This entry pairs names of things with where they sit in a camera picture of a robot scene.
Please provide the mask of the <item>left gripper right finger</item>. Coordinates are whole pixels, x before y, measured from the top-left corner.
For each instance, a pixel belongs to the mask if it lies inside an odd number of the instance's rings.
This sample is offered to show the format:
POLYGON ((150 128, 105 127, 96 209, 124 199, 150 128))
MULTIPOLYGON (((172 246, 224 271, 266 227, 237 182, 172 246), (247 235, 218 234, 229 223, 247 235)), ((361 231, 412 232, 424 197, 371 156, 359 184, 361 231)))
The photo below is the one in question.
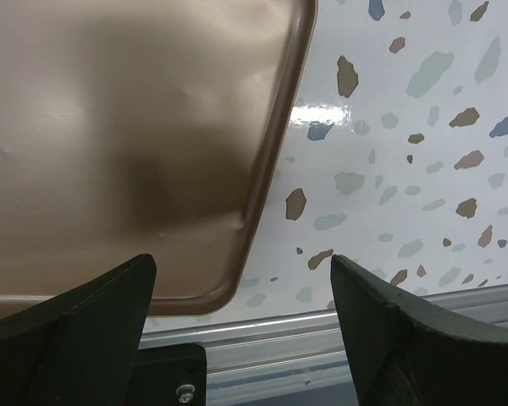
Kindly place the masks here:
POLYGON ((508 405, 508 329, 432 304, 343 255, 330 280, 360 405, 508 405))

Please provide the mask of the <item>gold tin lid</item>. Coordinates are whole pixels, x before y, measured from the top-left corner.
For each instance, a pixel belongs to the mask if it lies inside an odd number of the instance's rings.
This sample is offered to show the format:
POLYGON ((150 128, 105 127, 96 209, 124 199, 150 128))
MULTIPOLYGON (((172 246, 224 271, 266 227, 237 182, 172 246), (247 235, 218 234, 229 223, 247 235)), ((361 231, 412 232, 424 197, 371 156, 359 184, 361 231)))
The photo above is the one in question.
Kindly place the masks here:
POLYGON ((314 1, 0 1, 0 318, 148 253, 151 315, 234 296, 314 1))

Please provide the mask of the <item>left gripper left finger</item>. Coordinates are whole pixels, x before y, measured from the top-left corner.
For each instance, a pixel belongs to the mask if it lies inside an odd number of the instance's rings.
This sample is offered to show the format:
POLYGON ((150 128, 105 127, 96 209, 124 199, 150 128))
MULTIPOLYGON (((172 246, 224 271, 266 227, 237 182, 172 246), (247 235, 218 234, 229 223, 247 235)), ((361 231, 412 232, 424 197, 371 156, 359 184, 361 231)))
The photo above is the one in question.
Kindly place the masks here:
POLYGON ((138 255, 0 319, 0 405, 120 405, 157 267, 138 255))

